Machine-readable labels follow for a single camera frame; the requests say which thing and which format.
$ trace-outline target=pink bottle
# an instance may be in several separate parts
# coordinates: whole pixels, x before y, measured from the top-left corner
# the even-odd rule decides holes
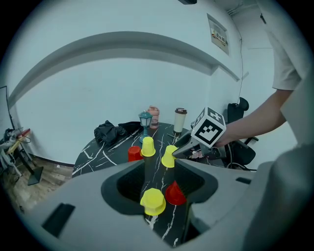
[[[150,128],[157,129],[158,119],[159,119],[159,109],[155,106],[150,105],[147,111],[153,116]]]

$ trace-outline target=wooden floor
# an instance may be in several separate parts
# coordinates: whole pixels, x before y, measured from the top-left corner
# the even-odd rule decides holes
[[[33,160],[38,167],[44,167],[41,180],[38,184],[27,185],[29,172],[23,164],[18,166],[18,162],[16,166],[18,166],[18,169],[22,173],[22,177],[17,182],[18,175],[11,168],[5,171],[0,178],[1,185],[11,199],[13,207],[23,213],[27,213],[39,201],[44,200],[48,193],[54,191],[72,178],[73,167],[61,165],[57,167],[56,164],[38,158],[33,158]]]

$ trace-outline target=white sleeve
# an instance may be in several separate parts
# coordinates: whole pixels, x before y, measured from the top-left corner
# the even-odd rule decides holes
[[[313,65],[313,53],[289,14],[273,0],[258,0],[274,49],[274,88],[294,90]]]

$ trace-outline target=black marble table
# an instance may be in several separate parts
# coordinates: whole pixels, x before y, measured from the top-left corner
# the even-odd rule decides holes
[[[142,144],[139,142],[139,137],[142,134],[143,129],[141,128],[132,135],[119,136],[116,143],[111,147],[107,147],[104,142],[98,143],[93,139],[79,154],[72,177],[127,162],[128,149],[131,146],[142,147]],[[145,183],[141,197],[146,190],[152,187],[160,189],[165,194],[167,187],[174,181],[174,168],[166,168],[161,163],[161,157],[164,155],[167,145],[174,144],[174,138],[167,134],[173,135],[173,125],[159,123],[158,129],[148,129],[148,135],[154,139],[156,153],[154,156],[147,158],[151,162],[151,169],[145,170]],[[205,157],[194,159],[194,161],[223,166],[221,160],[208,160]],[[153,229],[162,240],[173,247],[177,247],[181,244],[185,214],[186,203],[176,206],[166,201],[166,209],[160,215],[145,215],[145,220],[150,229]]]

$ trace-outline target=small lantern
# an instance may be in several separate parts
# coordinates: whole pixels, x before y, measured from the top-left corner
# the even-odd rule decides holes
[[[147,111],[143,111],[138,116],[139,116],[139,120],[141,122],[141,126],[144,127],[143,135],[139,138],[139,142],[143,143],[143,139],[148,136],[147,128],[151,124],[153,116]]]

